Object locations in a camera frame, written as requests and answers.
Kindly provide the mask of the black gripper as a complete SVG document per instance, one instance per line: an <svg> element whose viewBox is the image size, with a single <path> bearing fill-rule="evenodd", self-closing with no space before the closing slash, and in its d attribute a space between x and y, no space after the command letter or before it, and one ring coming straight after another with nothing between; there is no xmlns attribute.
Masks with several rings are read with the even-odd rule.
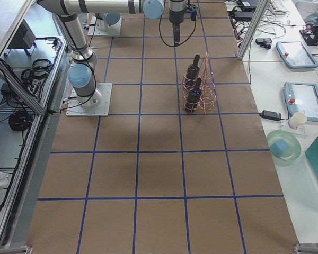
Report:
<svg viewBox="0 0 318 254"><path fill-rule="evenodd" d="M173 24L174 45L180 43L180 24L184 21L185 10L173 11L169 9L169 21Z"/></svg>

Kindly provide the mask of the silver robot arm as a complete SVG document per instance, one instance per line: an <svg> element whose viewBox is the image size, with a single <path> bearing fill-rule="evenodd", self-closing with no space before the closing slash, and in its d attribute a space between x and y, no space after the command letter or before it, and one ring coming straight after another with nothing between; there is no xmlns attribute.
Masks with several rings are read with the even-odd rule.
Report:
<svg viewBox="0 0 318 254"><path fill-rule="evenodd" d="M164 12L165 1L37 1L41 7L58 18L57 22L71 47L72 59L76 62L88 61L94 56L88 46L79 13L143 13L149 19L157 19Z"/></svg>
<svg viewBox="0 0 318 254"><path fill-rule="evenodd" d="M121 15L120 13L95 13L95 18L98 30L105 32L119 22Z"/></svg>

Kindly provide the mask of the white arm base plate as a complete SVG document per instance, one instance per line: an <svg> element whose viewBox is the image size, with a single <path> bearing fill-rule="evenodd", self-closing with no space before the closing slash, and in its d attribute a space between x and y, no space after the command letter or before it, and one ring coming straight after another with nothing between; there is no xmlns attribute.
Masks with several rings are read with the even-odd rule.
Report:
<svg viewBox="0 0 318 254"><path fill-rule="evenodd" d="M72 88L71 99L68 103L69 109L66 111L66 116L70 117L89 117L89 116L102 116L109 115L110 100L112 93L112 83L97 83L96 90L93 96L84 99L77 98L75 90Z"/></svg>
<svg viewBox="0 0 318 254"><path fill-rule="evenodd" d="M87 33L88 37L119 37L121 31L122 18L116 24L109 25L105 20L98 20L96 17L92 17L89 30Z"/></svg>

